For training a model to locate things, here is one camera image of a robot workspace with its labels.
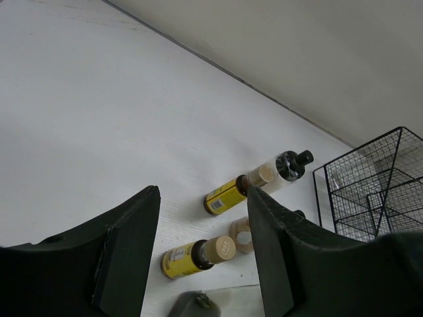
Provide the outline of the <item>brown spice jar black lid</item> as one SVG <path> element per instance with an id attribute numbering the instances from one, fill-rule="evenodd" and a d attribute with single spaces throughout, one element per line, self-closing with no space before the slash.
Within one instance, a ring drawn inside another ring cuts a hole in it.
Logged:
<path id="1" fill-rule="evenodd" d="M 237 251 L 244 254 L 254 251 L 248 217 L 233 221 L 229 227 L 229 236 L 234 241 Z"/>

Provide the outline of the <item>glass bottle dark contents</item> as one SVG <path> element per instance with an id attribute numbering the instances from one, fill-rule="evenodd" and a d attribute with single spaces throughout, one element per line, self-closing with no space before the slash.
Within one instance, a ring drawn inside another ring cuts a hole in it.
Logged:
<path id="1" fill-rule="evenodd" d="M 180 294 L 169 316 L 249 317 L 264 316 L 260 285 L 244 285 Z"/>

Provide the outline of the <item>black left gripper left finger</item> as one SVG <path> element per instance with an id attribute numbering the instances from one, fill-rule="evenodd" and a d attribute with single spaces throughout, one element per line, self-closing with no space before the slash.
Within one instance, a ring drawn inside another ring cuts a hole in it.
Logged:
<path id="1" fill-rule="evenodd" d="M 139 316 L 161 195 L 119 206 L 37 244 L 1 249 L 2 316 Z"/>

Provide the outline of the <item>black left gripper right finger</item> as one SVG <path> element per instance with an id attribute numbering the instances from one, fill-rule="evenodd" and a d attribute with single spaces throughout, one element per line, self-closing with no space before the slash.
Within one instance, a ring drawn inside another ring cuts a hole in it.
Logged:
<path id="1" fill-rule="evenodd" d="M 360 242 L 247 192 L 267 316 L 421 316 L 422 233 Z"/>

